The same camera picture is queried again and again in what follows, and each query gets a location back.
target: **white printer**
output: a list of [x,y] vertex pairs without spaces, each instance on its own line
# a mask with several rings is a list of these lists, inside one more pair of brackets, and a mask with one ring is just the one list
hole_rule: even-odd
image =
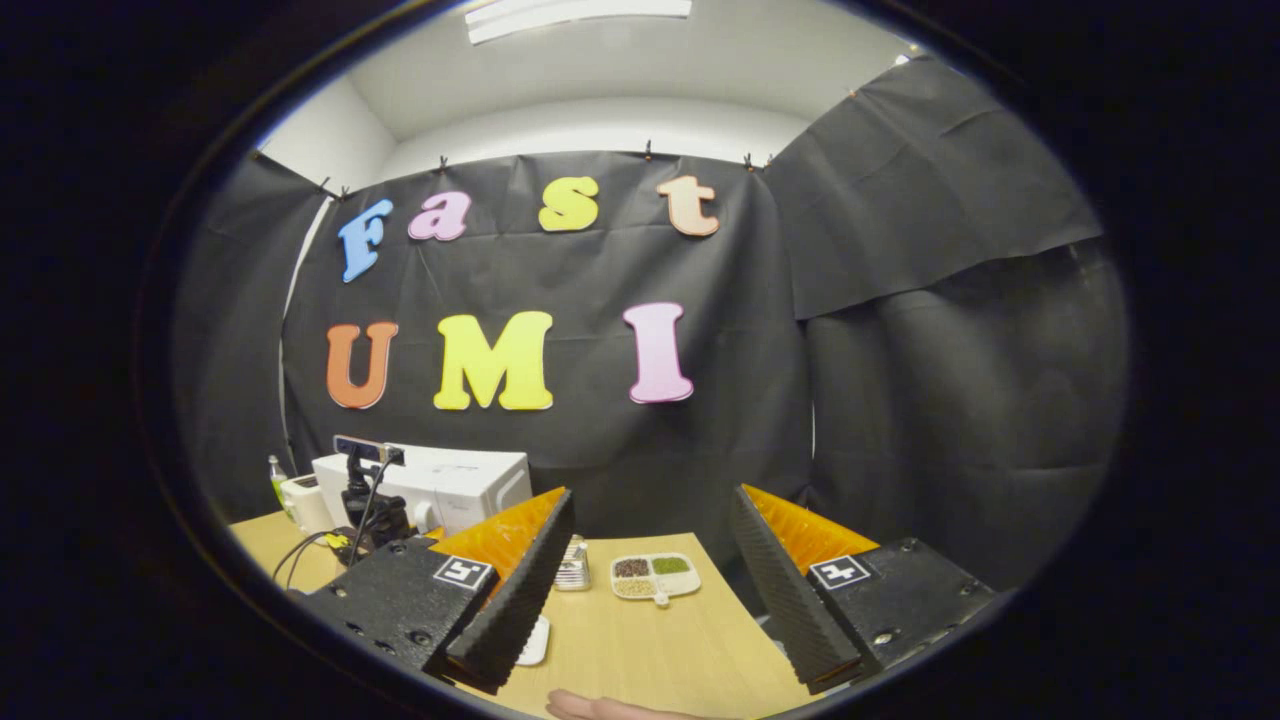
[[[419,533],[444,525],[445,537],[452,536],[532,497],[524,452],[387,445],[404,451],[404,465],[387,466],[378,495],[403,497],[408,524]],[[311,466],[333,527],[351,525],[342,506],[347,456],[326,455]]]

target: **blue letter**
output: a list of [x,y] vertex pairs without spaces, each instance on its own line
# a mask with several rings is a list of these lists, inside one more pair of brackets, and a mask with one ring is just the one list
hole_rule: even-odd
[[347,272],[342,274],[342,282],[349,283],[378,261],[378,254],[369,246],[383,241],[381,219],[390,211],[392,201],[383,200],[338,231],[338,237],[342,238],[343,249],[347,252]]

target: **white ceiling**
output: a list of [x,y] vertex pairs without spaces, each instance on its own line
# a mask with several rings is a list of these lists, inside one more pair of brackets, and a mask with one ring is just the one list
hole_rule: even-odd
[[397,141],[527,105],[598,97],[730,102],[814,120],[904,40],[822,0],[694,0],[689,19],[603,18],[472,46],[454,9],[349,78]]

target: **white wall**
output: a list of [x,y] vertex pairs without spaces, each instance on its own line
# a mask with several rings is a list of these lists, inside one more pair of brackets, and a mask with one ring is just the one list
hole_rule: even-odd
[[325,190],[339,192],[378,182],[396,140],[343,76],[300,105],[260,147],[316,184],[328,177]]
[[440,164],[567,150],[653,151],[763,167],[809,127],[804,118],[740,105],[668,97],[607,97],[532,105],[471,118],[401,142],[379,181]]

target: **ceiling light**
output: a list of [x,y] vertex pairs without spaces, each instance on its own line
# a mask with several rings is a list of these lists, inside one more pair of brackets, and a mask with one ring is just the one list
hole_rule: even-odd
[[472,45],[570,20],[628,15],[687,18],[692,0],[497,0],[466,14]]

